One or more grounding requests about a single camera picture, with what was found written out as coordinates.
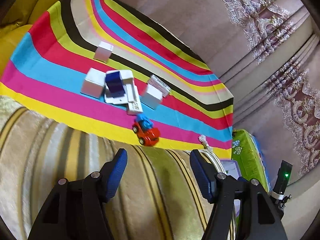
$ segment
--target metal screw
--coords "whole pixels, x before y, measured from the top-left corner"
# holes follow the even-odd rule
[[[257,179],[252,179],[251,183],[255,186],[259,185],[259,181]]]
[[[100,172],[98,172],[98,171],[91,173],[91,177],[93,177],[94,179],[98,178],[99,176],[100,176]]]
[[[66,179],[59,179],[58,184],[59,185],[64,185],[67,182]]]
[[[225,179],[227,176],[224,173],[218,173],[217,177],[218,179]]]

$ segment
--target blue stripe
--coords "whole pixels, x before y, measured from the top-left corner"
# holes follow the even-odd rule
[[[40,56],[35,49],[30,33],[27,33],[14,53],[11,60],[16,68],[29,78],[64,89],[66,91],[103,102],[103,98],[92,98],[80,93],[86,74],[52,63]],[[217,130],[200,120],[191,118],[167,106],[159,105],[156,110],[142,104],[143,112],[152,120],[183,130],[193,131],[215,138],[222,142],[232,139],[229,128]]]
[[[137,41],[135,38],[130,36],[127,32],[125,32],[119,25],[117,25],[102,9],[102,6],[100,4],[100,0],[94,0],[94,5],[97,9],[97,13],[99,14],[99,17],[103,21],[103,23],[110,29],[112,30],[116,35],[118,35],[120,38],[128,42],[129,44],[133,45],[137,49],[142,50],[146,54],[150,55],[151,57],[159,60],[161,63],[165,64],[167,67],[171,68],[175,72],[179,73],[180,75],[189,78],[191,80],[195,81],[201,81],[201,82],[209,82],[209,81],[214,81],[217,80],[218,78],[216,77],[215,74],[209,74],[209,75],[198,75],[193,72],[190,72],[186,69],[183,69],[174,63],[164,59],[161,57],[159,54],[155,53],[151,49],[149,49],[147,46],[143,45],[141,42]]]

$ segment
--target yellow sofa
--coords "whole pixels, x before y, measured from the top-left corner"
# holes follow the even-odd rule
[[[0,77],[14,49],[33,23],[58,0],[16,0],[0,23]]]

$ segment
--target red car body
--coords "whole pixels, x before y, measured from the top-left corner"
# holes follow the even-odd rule
[[[159,141],[160,131],[158,128],[143,131],[140,124],[134,122],[132,130],[138,136],[140,144],[144,146],[154,146]]]

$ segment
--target toy car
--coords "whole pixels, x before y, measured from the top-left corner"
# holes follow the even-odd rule
[[[153,123],[144,114],[137,116],[132,130],[138,136],[139,143],[144,146],[154,146],[159,141],[159,129],[154,128]]]

